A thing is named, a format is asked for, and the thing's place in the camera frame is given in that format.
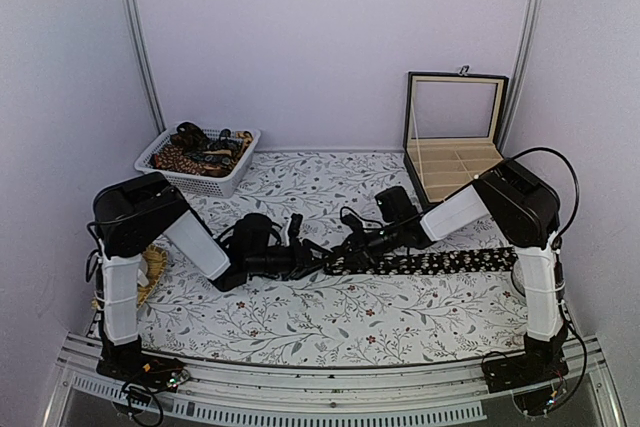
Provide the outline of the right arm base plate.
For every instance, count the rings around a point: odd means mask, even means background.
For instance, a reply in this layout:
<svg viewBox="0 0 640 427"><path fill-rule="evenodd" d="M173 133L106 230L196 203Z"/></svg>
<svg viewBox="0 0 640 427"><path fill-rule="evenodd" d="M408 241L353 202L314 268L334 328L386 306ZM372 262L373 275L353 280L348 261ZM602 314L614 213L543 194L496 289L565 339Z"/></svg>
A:
<svg viewBox="0 0 640 427"><path fill-rule="evenodd" d="M560 379L569 373L562 356L544 364L536 355L521 353L508 356L489 352L481 361L481 370L490 393L502 392Z"/></svg>

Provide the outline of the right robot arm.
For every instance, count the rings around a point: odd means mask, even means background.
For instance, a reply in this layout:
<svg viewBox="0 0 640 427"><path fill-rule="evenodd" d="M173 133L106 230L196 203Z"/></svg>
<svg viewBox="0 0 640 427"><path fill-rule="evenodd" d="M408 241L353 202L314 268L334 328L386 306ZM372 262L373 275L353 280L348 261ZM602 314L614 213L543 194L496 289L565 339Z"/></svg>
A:
<svg viewBox="0 0 640 427"><path fill-rule="evenodd" d="M385 226L369 231L357 218L347 218L352 232L335 250L339 265L382 268L384 255L394 249L429 247L489 216L514 248L528 316L524 353L486 361L485 379L491 387L505 389L556 373L568 327L560 307L564 288L558 259L560 201L548 184L516 160L506 159L424 212L417 211L401 187L381 192L376 201Z"/></svg>

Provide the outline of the black floral tie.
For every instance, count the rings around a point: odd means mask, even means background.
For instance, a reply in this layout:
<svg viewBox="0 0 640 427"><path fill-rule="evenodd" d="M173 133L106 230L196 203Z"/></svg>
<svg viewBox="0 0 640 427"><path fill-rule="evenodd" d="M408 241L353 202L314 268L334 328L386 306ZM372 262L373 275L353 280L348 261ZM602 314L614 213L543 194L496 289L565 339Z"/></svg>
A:
<svg viewBox="0 0 640 427"><path fill-rule="evenodd" d="M381 256L337 257L323 267L329 276L424 275L511 271L518 261L512 247L426 253L387 253Z"/></svg>

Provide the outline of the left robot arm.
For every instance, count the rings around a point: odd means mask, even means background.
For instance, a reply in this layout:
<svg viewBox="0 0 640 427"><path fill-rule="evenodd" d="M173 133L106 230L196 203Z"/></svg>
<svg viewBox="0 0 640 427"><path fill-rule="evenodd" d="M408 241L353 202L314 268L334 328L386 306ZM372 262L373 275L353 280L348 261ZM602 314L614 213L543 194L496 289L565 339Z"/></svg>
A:
<svg viewBox="0 0 640 427"><path fill-rule="evenodd" d="M87 229L96 247L99 374L136 386L173 389L189 378L185 364L146 354L138 327L139 291L150 285L146 253L159 238L178 249L219 291L254 276L298 280L314 269L313 245L299 237L302 216L279 225L260 213L244 215L214 235L183 193L160 173L101 190Z"/></svg>

